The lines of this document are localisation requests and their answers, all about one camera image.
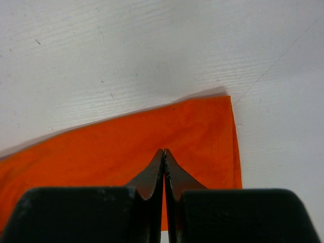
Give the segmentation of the orange t shirt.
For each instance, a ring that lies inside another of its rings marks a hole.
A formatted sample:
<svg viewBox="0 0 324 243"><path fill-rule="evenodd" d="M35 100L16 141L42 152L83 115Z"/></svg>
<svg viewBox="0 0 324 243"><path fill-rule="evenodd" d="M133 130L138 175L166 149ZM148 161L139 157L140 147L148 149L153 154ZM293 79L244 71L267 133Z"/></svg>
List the orange t shirt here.
<svg viewBox="0 0 324 243"><path fill-rule="evenodd" d="M190 99L72 130L1 161L1 227L31 188L121 186L167 148L211 189L242 187L229 96Z"/></svg>

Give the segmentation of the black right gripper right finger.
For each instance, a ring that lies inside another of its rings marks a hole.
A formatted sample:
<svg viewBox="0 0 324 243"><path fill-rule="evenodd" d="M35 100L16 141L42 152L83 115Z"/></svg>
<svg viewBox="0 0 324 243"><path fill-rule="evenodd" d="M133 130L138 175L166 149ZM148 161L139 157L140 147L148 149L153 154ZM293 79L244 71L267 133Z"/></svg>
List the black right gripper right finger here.
<svg viewBox="0 0 324 243"><path fill-rule="evenodd" d="M286 189L208 189L164 151L170 242L319 242Z"/></svg>

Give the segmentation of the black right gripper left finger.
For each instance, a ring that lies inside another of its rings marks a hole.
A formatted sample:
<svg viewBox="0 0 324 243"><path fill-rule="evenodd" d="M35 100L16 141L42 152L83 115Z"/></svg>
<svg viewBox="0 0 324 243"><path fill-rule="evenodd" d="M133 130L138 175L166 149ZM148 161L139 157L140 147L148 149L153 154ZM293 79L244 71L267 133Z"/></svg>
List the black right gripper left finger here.
<svg viewBox="0 0 324 243"><path fill-rule="evenodd" d="M164 152L126 185L38 187L17 202L1 242L160 242Z"/></svg>

